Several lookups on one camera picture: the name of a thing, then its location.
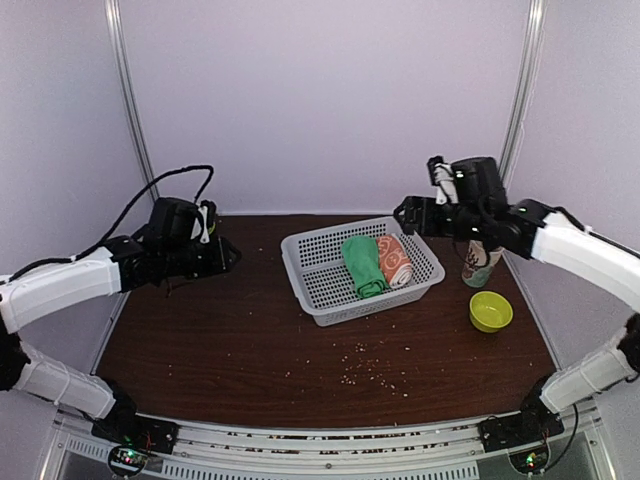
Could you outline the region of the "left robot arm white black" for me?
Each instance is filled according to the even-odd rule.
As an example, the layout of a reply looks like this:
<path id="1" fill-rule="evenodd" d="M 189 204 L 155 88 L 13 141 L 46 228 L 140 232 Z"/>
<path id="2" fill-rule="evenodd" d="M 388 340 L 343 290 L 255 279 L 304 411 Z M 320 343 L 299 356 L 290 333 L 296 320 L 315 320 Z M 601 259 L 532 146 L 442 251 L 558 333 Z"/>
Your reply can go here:
<path id="1" fill-rule="evenodd" d="M 106 380 L 38 351 L 22 328 L 98 297 L 128 293 L 172 278 L 194 281 L 231 271 L 242 254 L 217 232 L 211 201 L 161 198 L 133 235 L 108 236 L 74 257 L 42 260 L 1 279 L 1 388 L 75 408 L 123 444 L 144 433 L 136 406 Z"/>

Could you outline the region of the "orange rabbit pattern towel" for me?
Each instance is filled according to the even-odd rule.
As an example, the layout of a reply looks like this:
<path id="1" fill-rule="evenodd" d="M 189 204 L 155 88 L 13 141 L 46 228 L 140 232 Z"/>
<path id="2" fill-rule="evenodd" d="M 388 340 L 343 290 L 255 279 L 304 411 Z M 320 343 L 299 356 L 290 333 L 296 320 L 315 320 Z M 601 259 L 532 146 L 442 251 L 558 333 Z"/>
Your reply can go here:
<path id="1" fill-rule="evenodd" d="M 412 279 L 413 267 L 402 243 L 396 235 L 376 239 L 379 268 L 391 289 L 398 289 Z"/>

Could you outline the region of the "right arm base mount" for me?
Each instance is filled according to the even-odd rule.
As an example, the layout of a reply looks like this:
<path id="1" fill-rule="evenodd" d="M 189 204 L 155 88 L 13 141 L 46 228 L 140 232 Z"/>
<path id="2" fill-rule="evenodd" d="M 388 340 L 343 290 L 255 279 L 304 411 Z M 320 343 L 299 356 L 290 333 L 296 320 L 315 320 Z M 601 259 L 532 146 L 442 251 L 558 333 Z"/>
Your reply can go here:
<path id="1" fill-rule="evenodd" d="M 507 453 L 511 466 L 520 474 L 542 474 L 551 463 L 549 441 L 564 431 L 558 416 L 539 422 L 534 414 L 490 416 L 478 424 L 485 453 Z"/>

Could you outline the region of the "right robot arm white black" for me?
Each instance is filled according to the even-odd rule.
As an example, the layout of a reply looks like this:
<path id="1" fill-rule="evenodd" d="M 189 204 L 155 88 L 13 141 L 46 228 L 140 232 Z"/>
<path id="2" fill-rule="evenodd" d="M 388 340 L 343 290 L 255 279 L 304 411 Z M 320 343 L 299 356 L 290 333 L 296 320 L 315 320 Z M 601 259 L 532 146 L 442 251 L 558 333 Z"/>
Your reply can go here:
<path id="1" fill-rule="evenodd" d="M 497 162 L 480 156 L 426 163 L 433 196 L 409 195 L 392 216 L 407 234 L 478 241 L 553 267 L 624 304 L 629 317 L 612 337 L 571 365 L 540 379 L 513 419 L 519 440 L 535 440 L 551 416 L 639 378 L 639 254 L 603 236 L 568 210 L 534 199 L 507 198 Z"/>

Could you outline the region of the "green microfiber towel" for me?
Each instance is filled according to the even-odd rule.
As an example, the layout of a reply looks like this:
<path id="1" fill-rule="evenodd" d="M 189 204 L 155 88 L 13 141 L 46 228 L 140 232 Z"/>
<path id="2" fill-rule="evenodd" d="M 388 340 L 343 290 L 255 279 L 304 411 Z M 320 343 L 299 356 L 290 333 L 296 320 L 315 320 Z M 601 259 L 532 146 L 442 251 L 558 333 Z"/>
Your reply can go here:
<path id="1" fill-rule="evenodd" d="M 341 253 L 360 299 L 381 295 L 389 288 L 379 268 L 379 253 L 374 238 L 351 236 L 342 244 Z"/>

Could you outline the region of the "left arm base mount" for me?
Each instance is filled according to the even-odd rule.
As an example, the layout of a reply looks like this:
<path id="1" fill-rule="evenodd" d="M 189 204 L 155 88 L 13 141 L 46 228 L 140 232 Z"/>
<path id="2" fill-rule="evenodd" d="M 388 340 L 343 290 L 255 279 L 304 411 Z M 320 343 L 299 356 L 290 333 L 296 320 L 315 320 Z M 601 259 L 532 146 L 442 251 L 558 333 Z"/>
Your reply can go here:
<path id="1" fill-rule="evenodd" d="M 143 473 L 160 472 L 164 455 L 173 453 L 179 426 L 175 422 L 144 416 L 135 418 L 132 434 L 116 431 L 105 420 L 92 420 L 91 434 L 114 443 L 106 464 L 117 479 L 132 479 Z"/>

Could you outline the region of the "white plastic mesh basket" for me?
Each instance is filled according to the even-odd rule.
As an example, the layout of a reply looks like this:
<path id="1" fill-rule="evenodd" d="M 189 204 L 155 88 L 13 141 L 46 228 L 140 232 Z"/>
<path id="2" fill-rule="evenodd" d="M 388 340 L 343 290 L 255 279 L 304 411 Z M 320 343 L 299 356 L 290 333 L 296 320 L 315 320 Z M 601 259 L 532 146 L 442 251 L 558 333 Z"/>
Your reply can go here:
<path id="1" fill-rule="evenodd" d="M 295 297 L 320 327 L 417 301 L 445 278 L 426 243 L 390 216 L 290 235 L 281 253 Z"/>

